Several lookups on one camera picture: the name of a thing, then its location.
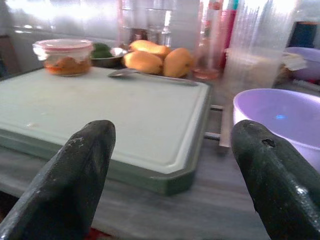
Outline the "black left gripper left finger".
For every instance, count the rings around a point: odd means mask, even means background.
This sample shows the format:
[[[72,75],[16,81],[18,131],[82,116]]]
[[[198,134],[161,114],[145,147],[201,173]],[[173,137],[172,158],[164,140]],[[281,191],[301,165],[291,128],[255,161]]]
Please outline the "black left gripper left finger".
[[[109,120],[74,133],[44,165],[0,224],[3,240],[83,240],[89,233],[116,143]]]

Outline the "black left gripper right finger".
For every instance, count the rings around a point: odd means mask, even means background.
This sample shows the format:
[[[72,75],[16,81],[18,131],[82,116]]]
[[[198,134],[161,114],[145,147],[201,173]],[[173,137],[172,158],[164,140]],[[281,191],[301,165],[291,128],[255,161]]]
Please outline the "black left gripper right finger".
[[[286,139],[242,120],[231,148],[247,190],[272,240],[320,238],[320,175]]]

